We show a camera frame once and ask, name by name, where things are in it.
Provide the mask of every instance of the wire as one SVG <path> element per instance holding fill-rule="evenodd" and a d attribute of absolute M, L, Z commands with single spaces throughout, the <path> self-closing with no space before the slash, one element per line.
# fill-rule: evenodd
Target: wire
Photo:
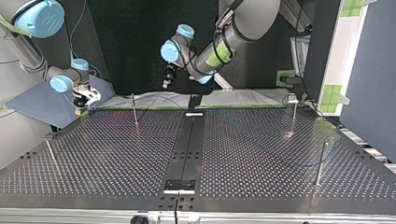
<path fill-rule="evenodd" d="M 276 153 L 275 150 L 271 150 L 267 146 L 264 146 L 262 144 L 262 141 L 260 141 L 260 139 L 256 138 L 252 134 L 249 134 L 249 132 L 244 132 L 244 128 L 241 127 L 238 120 L 236 120 L 235 116 L 230 115 L 230 120 L 233 120 L 232 124 L 236 126 L 236 130 L 238 132 L 240 132 L 242 135 L 244 135 L 246 137 L 246 139 L 249 139 L 250 143 L 257 145 L 257 147 L 259 147 L 259 148 L 266 149 L 273 157 L 279 159 L 280 161 L 288 161 L 289 160 L 287 158 L 282 157 L 282 155 L 279 155 L 278 153 Z M 294 162 L 288 162 L 288 164 L 293 165 L 293 166 L 309 168 L 309 167 L 315 167 L 315 166 L 318 166 L 324 162 L 327 162 L 330 159 L 330 157 L 332 156 L 332 154 L 342 145 L 343 138 L 342 138 L 341 134 L 340 134 L 340 136 L 341 136 L 340 140 L 338 140 L 337 143 L 335 143 L 332 146 L 332 149 L 329 151 L 329 153 L 326 155 L 326 157 L 322 161 L 318 161 L 315 163 L 300 163 L 300 162 L 294 161 Z"/>
<path fill-rule="evenodd" d="M 75 106 L 75 105 L 69 100 L 69 98 L 67 98 L 66 94 L 64 94 L 64 98 L 67 100 L 67 102 L 69 102 L 70 105 Z"/>
<path fill-rule="evenodd" d="M 91 82 L 91 80 L 94 78 L 94 77 L 97 77 L 97 75 L 98 75 L 98 72 L 96 71 L 96 70 L 91 70 L 91 71 L 89 71 L 89 73 L 90 72 L 94 72 L 95 74 L 94 75 L 91 75 L 92 77 L 90 77 L 87 81 L 85 81 L 84 83 L 82 83 L 81 85 L 85 85 L 85 84 L 87 84 L 87 83 L 90 83 Z"/>
<path fill-rule="evenodd" d="M 103 78 L 103 73 L 102 73 L 102 71 L 99 68 L 93 66 L 92 64 L 90 64 L 90 67 L 92 67 L 93 69 L 95 69 L 99 73 L 101 79 L 104 79 Z"/>
<path fill-rule="evenodd" d="M 311 97 L 311 95 L 309 94 L 309 91 L 308 91 L 308 88 L 306 87 L 306 85 L 305 85 L 305 81 L 304 81 L 304 79 L 303 79 L 303 76 L 304 76 L 304 72 L 301 70 L 301 67 L 300 67 L 300 63 L 299 63 L 299 54 L 298 54 L 298 48 L 297 48 L 297 36 L 298 36 L 298 23 L 299 23 L 299 21 L 300 21 L 300 18 L 301 18 L 301 16 L 302 16 L 302 13 L 303 13 L 303 7 L 304 7 L 304 2 L 302 3 L 302 5 L 300 6 L 300 10 L 299 10 L 299 13 L 298 13 L 298 16 L 297 16 L 297 22 L 296 22 L 296 26 L 295 26 L 295 30 L 296 30 L 296 36 L 294 37 L 294 47 L 295 47 L 295 51 L 296 51 L 296 61 L 297 61 L 297 67 L 298 67 L 298 70 L 300 71 L 300 76 L 299 76 L 299 78 L 300 78 L 300 80 L 302 81 L 302 83 L 303 83 L 303 87 L 304 87 L 304 91 L 305 91 L 305 93 L 306 93 L 306 95 L 308 96 L 308 99 L 309 99 L 309 101 L 311 102 L 311 105 L 314 107 L 314 109 L 315 109 L 315 111 L 317 112 L 317 113 L 319 113 L 322 117 L 324 117 L 324 115 L 323 115 L 323 113 L 320 111 L 320 110 L 318 110 L 318 107 L 317 107 L 317 105 L 316 105 L 316 103 L 315 103 L 315 100 Z M 340 121 L 338 121 L 338 120 L 336 120 L 336 119 L 334 119 L 334 118 L 331 118 L 331 117 L 327 117 L 326 119 L 332 119 L 334 122 L 336 122 L 339 126 L 343 126 L 344 127 L 344 125 L 340 122 Z"/>
<path fill-rule="evenodd" d="M 163 96 L 155 96 L 155 97 L 152 97 L 152 99 L 154 99 L 154 100 L 157 99 L 157 98 L 162 98 L 162 99 L 164 99 L 164 100 L 166 100 L 166 101 L 169 101 L 169 102 L 173 103 L 174 105 L 177 105 L 177 107 L 179 107 L 179 108 L 182 109 L 182 110 L 185 109 L 183 106 L 179 105 L 179 104 L 176 103 L 174 100 L 171 100 L 171 99 L 169 99 L 169 98 L 166 98 L 166 97 L 163 97 Z M 146 96 L 146 97 L 138 98 L 138 99 L 136 99 L 136 100 L 134 100 L 134 101 L 137 102 L 137 101 L 143 100 L 143 99 L 150 99 L 150 98 L 149 98 L 149 96 Z M 106 106 L 106 107 L 112 107 L 112 106 L 117 106 L 117 105 L 127 105 L 127 104 L 129 104 L 129 103 L 131 103 L 131 102 L 123 102 L 123 103 L 119 103 L 119 104 L 115 104 L 115 105 L 108 105 L 108 106 Z"/>
<path fill-rule="evenodd" d="M 19 62 L 20 60 L 14 60 L 14 61 L 9 61 L 9 62 L 1 62 L 0 64 L 7 64 L 7 63 L 17 63 L 17 62 Z"/>
<path fill-rule="evenodd" d="M 176 205 L 175 205 L 175 210 L 174 210 L 174 215 L 175 215 L 175 224 L 178 224 L 178 217 L 177 217 L 177 206 L 178 206 L 178 197 L 180 196 L 180 193 L 177 195 L 176 199 Z"/>
<path fill-rule="evenodd" d="M 85 2 L 84 2 L 84 7 L 83 7 L 83 9 L 82 9 L 82 11 L 81 11 L 81 16 L 79 16 L 79 19 L 78 19 L 76 25 L 74 26 L 74 28 L 73 28 L 73 30 L 72 30 L 72 33 L 70 34 L 70 50 L 72 51 L 72 53 L 73 53 L 77 58 L 79 58 L 79 57 L 78 57 L 78 55 L 77 55 L 77 54 L 74 52 L 74 50 L 73 50 L 73 35 L 74 35 L 76 29 L 78 28 L 79 24 L 81 23 L 82 18 L 84 17 L 85 10 L 86 10 L 86 8 L 87 8 L 87 3 L 88 3 L 88 0 L 85 0 Z"/>
<path fill-rule="evenodd" d="M 171 100 L 171 99 L 169 99 L 169 98 L 166 98 L 166 97 L 163 97 L 163 96 L 157 96 L 157 97 L 158 97 L 158 98 L 162 98 L 162 99 L 164 99 L 164 100 L 167 100 L 167 101 L 169 101 L 169 102 L 173 103 L 174 105 L 177 105 L 177 107 L 178 107 L 178 108 L 180 108 L 180 109 L 184 110 L 183 106 L 179 105 L 179 104 L 178 104 L 178 103 L 176 103 L 174 100 Z"/>

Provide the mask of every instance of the optical breadboard table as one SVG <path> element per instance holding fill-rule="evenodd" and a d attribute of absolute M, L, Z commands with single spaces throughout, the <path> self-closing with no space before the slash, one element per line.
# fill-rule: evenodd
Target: optical breadboard table
<path fill-rule="evenodd" d="M 309 108 L 203 112 L 94 111 L 0 171 L 0 207 L 396 215 L 396 175 Z"/>

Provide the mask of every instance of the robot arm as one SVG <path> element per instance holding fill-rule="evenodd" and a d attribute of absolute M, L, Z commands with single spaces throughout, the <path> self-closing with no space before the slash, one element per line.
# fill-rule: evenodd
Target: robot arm
<path fill-rule="evenodd" d="M 51 37 L 64 25 L 64 8 L 56 0 L 0 0 L 0 16 L 37 38 Z M 89 85 L 87 61 L 75 59 L 68 69 L 48 66 L 43 53 L 28 36 L 17 34 L 0 23 L 0 37 L 20 59 L 24 71 L 50 80 L 57 92 L 73 90 L 76 114 L 81 115 L 100 101 L 99 91 Z"/>
<path fill-rule="evenodd" d="M 168 62 L 163 86 L 172 82 L 179 68 L 184 68 L 201 84 L 212 78 L 217 70 L 229 63 L 238 47 L 262 38 L 272 26 L 281 0 L 227 0 L 228 8 L 216 23 L 213 42 L 201 54 L 191 50 L 194 30 L 185 24 L 167 40 L 161 55 Z"/>

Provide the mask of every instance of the gray wall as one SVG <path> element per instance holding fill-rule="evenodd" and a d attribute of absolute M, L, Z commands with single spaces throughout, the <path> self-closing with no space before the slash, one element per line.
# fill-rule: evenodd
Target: gray wall
<path fill-rule="evenodd" d="M 4 40 L 0 39 L 0 63 L 16 59 Z M 50 126 L 2 108 L 6 101 L 41 82 L 40 77 L 24 73 L 19 68 L 19 63 L 6 63 L 0 64 L 0 78 L 0 169 L 2 169 L 24 152 L 37 146 L 44 134 L 50 132 Z"/>
<path fill-rule="evenodd" d="M 70 32 L 80 16 L 83 3 L 84 0 L 64 0 Z M 48 39 L 34 39 L 34 42 L 43 50 L 50 64 L 62 68 L 69 67 L 69 41 L 65 26 L 57 35 Z M 108 76 L 89 9 L 76 30 L 74 43 L 75 51 L 80 57 L 98 66 L 105 77 Z M 16 59 L 6 43 L 0 39 L 0 63 Z M 2 169 L 24 152 L 41 143 L 44 134 L 50 132 L 50 126 L 12 110 L 1 109 L 6 101 L 42 82 L 41 78 L 24 73 L 19 63 L 0 64 L 0 77 L 0 169 Z"/>
<path fill-rule="evenodd" d="M 396 162 L 396 1 L 369 6 L 341 121 Z"/>

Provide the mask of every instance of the vertical post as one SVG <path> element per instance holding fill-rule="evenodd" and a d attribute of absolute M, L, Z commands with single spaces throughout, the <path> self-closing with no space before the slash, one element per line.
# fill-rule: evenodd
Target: vertical post
<path fill-rule="evenodd" d="M 319 159 L 319 164 L 318 164 L 318 172 L 317 172 L 317 177 L 315 178 L 315 186 L 318 187 L 320 186 L 320 179 L 321 179 L 321 174 L 323 171 L 323 163 L 324 163 L 324 155 L 327 152 L 327 149 L 329 148 L 329 143 L 325 142 L 323 144 L 323 148 L 320 153 L 320 159 Z"/>
<path fill-rule="evenodd" d="M 298 102 L 294 104 L 293 121 L 295 121 L 295 120 L 296 120 L 297 104 L 298 104 Z"/>
<path fill-rule="evenodd" d="M 55 155 L 53 154 L 52 147 L 50 146 L 50 141 L 46 140 L 46 144 L 47 144 L 47 147 L 49 148 L 50 156 L 52 157 L 53 160 L 55 160 Z"/>

